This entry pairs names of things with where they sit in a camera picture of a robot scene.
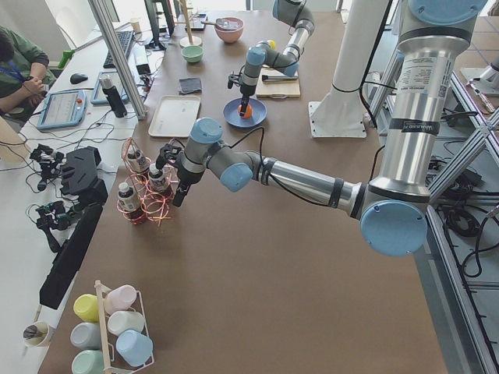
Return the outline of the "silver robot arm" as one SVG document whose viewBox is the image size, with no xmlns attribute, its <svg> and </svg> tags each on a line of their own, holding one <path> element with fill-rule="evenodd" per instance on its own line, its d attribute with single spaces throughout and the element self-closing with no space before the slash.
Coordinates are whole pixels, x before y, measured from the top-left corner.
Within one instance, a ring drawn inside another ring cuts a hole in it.
<svg viewBox="0 0 499 374">
<path fill-rule="evenodd" d="M 181 206 L 190 186 L 210 170 L 231 192 L 250 180 L 275 185 L 317 206 L 344 210 L 360 221 L 364 240 L 387 256 L 405 256 L 426 240 L 424 219 L 430 202 L 426 173 L 440 130 L 455 59 L 470 45 L 476 18 L 488 1 L 402 1 L 401 29 L 395 52 L 402 53 L 402 70 L 395 83 L 395 107 L 388 125 L 383 160 L 376 178 L 350 183 L 261 155 L 264 131 L 257 151 L 235 152 L 222 140 L 220 123 L 197 119 L 174 167 L 179 184 L 172 200 Z M 363 84 L 380 41 L 392 1 L 353 1 L 331 91 L 309 113 L 317 136 L 354 136 L 347 109 L 363 109 Z M 242 73 L 230 76 L 240 87 L 241 113 L 255 94 L 262 66 L 285 76 L 298 72 L 305 43 L 315 31 L 306 1 L 274 1 L 273 17 L 294 29 L 282 52 L 261 41 L 246 53 Z"/>
<path fill-rule="evenodd" d="M 272 8 L 273 17 L 292 30 L 283 51 L 278 51 L 271 40 L 261 41 L 249 48 L 246 61 L 239 74 L 237 84 L 242 94 L 239 115 L 242 117 L 255 94 L 262 67 L 265 65 L 285 76 L 294 76 L 299 68 L 299 60 L 305 43 L 315 31 L 312 12 L 306 1 L 277 0 Z"/>
</svg>

